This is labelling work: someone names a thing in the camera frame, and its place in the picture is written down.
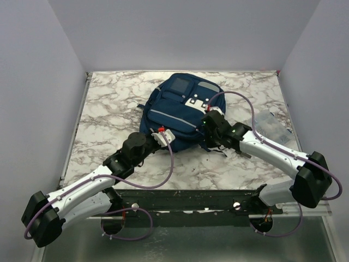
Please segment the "navy blue student backpack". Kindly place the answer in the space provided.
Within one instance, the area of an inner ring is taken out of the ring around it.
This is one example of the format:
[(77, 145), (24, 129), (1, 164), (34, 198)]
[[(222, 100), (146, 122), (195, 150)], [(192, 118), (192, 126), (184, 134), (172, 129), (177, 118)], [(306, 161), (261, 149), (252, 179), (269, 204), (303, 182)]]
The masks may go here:
[(171, 143), (172, 151), (177, 153), (199, 145), (209, 152), (204, 141), (201, 118), (207, 105), (226, 112), (226, 100), (222, 88), (203, 78), (187, 73), (174, 73), (156, 87), (143, 110), (140, 132), (149, 134), (160, 127), (170, 129), (175, 136)]

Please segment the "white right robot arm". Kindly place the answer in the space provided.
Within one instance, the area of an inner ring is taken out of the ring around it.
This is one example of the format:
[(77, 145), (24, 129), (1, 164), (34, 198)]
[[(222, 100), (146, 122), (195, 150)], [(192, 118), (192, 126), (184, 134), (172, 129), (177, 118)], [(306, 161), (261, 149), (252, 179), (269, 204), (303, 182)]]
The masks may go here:
[(307, 154), (292, 150), (260, 136), (244, 123), (230, 125), (216, 110), (206, 113), (201, 121), (208, 147), (223, 146), (246, 157), (257, 157), (290, 177), (286, 182), (262, 185), (257, 189), (251, 208), (258, 214), (265, 213), (275, 204), (294, 201), (314, 209), (332, 184), (325, 157), (316, 151)]

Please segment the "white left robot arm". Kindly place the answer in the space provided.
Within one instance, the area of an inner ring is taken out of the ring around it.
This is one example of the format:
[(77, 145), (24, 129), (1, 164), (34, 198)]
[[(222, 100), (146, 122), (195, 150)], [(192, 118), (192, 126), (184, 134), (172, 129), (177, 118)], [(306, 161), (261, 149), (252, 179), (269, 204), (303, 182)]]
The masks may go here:
[(121, 149), (90, 174), (49, 194), (34, 193), (21, 218), (26, 227), (24, 238), (45, 247), (75, 222), (102, 213), (114, 216), (124, 212), (123, 200), (113, 186), (128, 183), (127, 177), (137, 166), (159, 149), (170, 150), (174, 140), (172, 132), (164, 128), (151, 134), (133, 132)]

